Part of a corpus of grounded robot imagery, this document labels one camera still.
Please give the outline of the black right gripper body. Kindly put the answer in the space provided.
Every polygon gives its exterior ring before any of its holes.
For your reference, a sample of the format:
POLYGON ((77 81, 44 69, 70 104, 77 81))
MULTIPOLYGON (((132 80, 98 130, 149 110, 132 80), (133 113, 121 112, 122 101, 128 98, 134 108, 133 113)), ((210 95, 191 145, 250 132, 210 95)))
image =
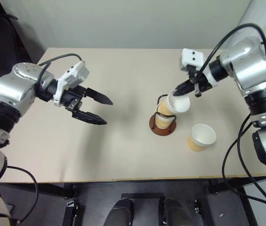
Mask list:
POLYGON ((199 79, 196 82, 192 83, 192 80, 195 79, 197 75, 195 66, 188 65, 187 71, 189 75, 189 85, 187 93, 194 91, 194 95, 196 97, 201 97, 203 92, 212 88, 212 85, 208 82, 206 76, 203 73, 200 75, 199 79))

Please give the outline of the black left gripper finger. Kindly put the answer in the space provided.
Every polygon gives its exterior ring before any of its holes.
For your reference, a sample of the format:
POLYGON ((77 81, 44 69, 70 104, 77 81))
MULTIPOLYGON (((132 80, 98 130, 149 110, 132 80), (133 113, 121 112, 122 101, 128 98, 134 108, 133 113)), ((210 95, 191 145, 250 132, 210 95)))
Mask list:
POLYGON ((83 111, 78 110, 78 111, 72 112, 72 117, 80 121, 89 123, 89 124, 94 124, 94 125, 106 125, 107 124, 107 122, 104 119, 90 112, 83 112, 83 111))
POLYGON ((91 88, 87 88, 86 96, 92 98, 96 102, 104 105, 113 105, 113 102, 104 94, 97 92, 91 88))

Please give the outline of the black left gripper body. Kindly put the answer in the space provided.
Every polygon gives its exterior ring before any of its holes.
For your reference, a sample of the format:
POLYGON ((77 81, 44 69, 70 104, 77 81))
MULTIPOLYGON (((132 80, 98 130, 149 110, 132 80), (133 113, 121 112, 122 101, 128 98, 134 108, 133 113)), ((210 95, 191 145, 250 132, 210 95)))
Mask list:
POLYGON ((80 110, 86 91, 86 88, 77 86, 65 90, 62 94, 62 105, 72 113, 73 118, 88 118, 87 113, 80 110))

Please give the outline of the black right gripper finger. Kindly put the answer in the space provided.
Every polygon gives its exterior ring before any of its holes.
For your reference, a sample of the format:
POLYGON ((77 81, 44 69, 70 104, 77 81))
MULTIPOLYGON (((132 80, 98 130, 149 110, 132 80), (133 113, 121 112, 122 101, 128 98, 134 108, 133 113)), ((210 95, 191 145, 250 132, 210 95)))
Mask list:
POLYGON ((194 90, 194 84, 191 83, 189 80, 186 80, 185 82, 177 86, 177 91, 193 91, 193 90, 194 90))
POLYGON ((175 89, 172 95, 175 97, 179 97, 179 96, 187 95, 188 93, 191 93, 192 91, 194 91, 194 87, 185 87, 185 88, 175 89))

